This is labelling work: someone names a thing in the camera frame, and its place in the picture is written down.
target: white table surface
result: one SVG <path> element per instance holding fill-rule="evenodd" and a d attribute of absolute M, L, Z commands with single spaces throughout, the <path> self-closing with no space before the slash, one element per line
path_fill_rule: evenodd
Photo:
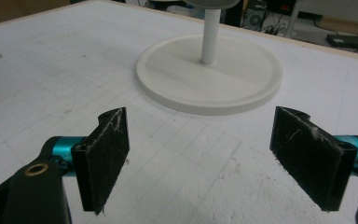
<path fill-rule="evenodd" d="M 76 179 L 64 178 L 74 223 L 354 223 L 357 177 L 340 210 L 322 212 L 275 160 L 269 140 L 276 105 L 310 114 L 331 134 L 358 134 L 358 55 L 222 26 L 221 34 L 251 40 L 280 60 L 278 93 L 232 116 L 159 105 L 138 85 L 138 57 L 202 27 L 104 1 L 0 24 L 0 183 L 51 136 L 89 135 L 98 115 L 126 106 L 130 162 L 105 216 L 84 213 Z"/>

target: white pole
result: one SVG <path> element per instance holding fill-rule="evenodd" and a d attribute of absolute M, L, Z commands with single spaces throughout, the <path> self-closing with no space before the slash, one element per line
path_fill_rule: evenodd
<path fill-rule="evenodd" d="M 214 62 L 217 32 L 219 29 L 221 9 L 205 9 L 205 24 L 202 40 L 201 61 L 206 64 Z"/>
<path fill-rule="evenodd" d="M 295 22 L 298 17 L 298 13 L 300 12 L 300 8 L 302 5 L 302 0 L 296 0 L 295 6 L 293 7 L 292 15 L 290 16 L 289 24 L 287 25 L 286 33 L 284 34 L 284 37 L 291 38 L 292 37 L 292 31 L 295 26 Z"/>

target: blue anodized part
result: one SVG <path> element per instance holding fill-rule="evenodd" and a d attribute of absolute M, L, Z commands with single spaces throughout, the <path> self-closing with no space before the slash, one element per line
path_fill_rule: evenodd
<path fill-rule="evenodd" d="M 60 156 L 62 157 L 69 166 L 69 172 L 66 175 L 69 176 L 75 176 L 75 167 L 74 167 L 74 161 L 72 159 L 72 153 L 71 148 L 80 143 L 81 140 L 83 140 L 84 137 L 62 137 L 60 138 L 57 143 L 55 144 L 52 155 L 53 156 Z"/>
<path fill-rule="evenodd" d="M 351 143 L 352 145 L 354 145 L 354 146 L 356 146 L 358 148 L 358 138 L 356 136 L 353 136 L 353 135 L 336 135 L 335 138 L 338 139 L 339 141 L 342 141 L 342 142 Z M 355 163 L 354 163 L 354 168 L 356 168 L 357 166 L 358 166 L 358 151 L 357 151 L 356 160 L 355 160 Z"/>

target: wooden edge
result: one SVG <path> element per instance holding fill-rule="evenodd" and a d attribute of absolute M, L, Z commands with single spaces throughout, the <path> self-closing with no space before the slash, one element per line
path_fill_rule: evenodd
<path fill-rule="evenodd" d="M 84 1 L 84 2 L 72 4 L 72 5 L 65 6 L 65 7 L 58 7 L 58 8 L 54 8 L 52 10 L 35 13 L 33 15 L 17 18 L 17 19 L 11 20 L 11 21 L 3 21 L 3 22 L 0 22 L 0 25 L 6 24 L 6 23 L 9 23 L 9 22 L 12 22 L 12 21 L 19 21 L 19 20 L 31 18 L 31 17 L 34 17 L 34 16 L 43 15 L 43 14 L 46 14 L 46 13 L 49 13 L 49 12 L 52 12 L 52 11 L 64 10 L 64 9 L 66 9 L 68 7 L 75 7 L 75 6 L 78 6 L 78 5 L 87 4 L 89 2 L 106 2 L 106 3 L 110 3 L 110 4 L 118 4 L 118 5 L 122 5 L 124 7 L 131 7 L 131 8 L 135 8 L 135 9 L 139 9 L 139 10 L 146 10 L 146 11 L 150 11 L 150 12 L 153 12 L 153 13 L 158 13 L 158 14 L 165 15 L 165 16 L 175 17 L 175 18 L 179 18 L 179 19 L 182 19 L 182 20 L 186 20 L 186 21 L 193 21 L 193 22 L 203 23 L 203 20 L 200 20 L 200 19 L 191 18 L 191 17 L 187 17 L 187 16 L 182 16 L 182 15 L 178 15 L 178 14 L 172 14 L 170 12 L 155 10 L 153 8 L 138 7 L 138 6 L 135 6 L 135 5 L 129 5 L 129 4 L 125 4 L 125 3 L 113 2 L 113 1 L 110 1 L 110 0 L 89 0 L 89 1 Z M 300 46 L 302 48 L 317 49 L 317 50 L 320 50 L 320 51 L 333 53 L 333 54 L 337 54 L 337 55 L 340 55 L 340 56 L 344 56 L 344 57 L 353 58 L 353 59 L 358 60 L 358 53 L 348 52 L 348 51 L 340 50 L 340 49 L 331 49 L 331 48 L 328 48 L 328 47 L 314 45 L 314 44 L 311 44 L 311 43 L 301 42 L 301 41 L 298 41 L 298 40 L 288 39 L 288 38 L 284 38 L 284 37 L 280 37 L 280 36 L 276 36 L 276 35 L 266 35 L 266 34 L 263 34 L 263 33 L 256 32 L 256 31 L 245 30 L 245 29 L 241 29 L 241 28 L 238 28 L 238 27 L 229 26 L 229 25 L 225 25 L 225 24 L 220 24 L 220 27 L 222 27 L 224 29 L 228 29 L 228 30 L 234 30 L 234 31 L 237 31 L 237 32 L 242 32 L 242 33 L 245 33 L 245 34 L 248 34 L 248 35 L 257 35 L 257 36 L 261 36 L 261 37 L 268 38 L 268 39 L 273 39 L 273 40 L 282 41 L 282 42 L 285 42 L 285 43 L 294 44 L 294 45 Z"/>

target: white round base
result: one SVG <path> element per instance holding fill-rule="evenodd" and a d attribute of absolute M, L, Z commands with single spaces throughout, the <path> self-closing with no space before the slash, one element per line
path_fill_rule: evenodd
<path fill-rule="evenodd" d="M 218 36 L 215 60 L 200 60 L 202 35 L 162 41 L 136 65 L 139 82 L 157 102 L 200 115 L 228 115 L 264 104 L 282 80 L 278 60 L 250 41 Z"/>

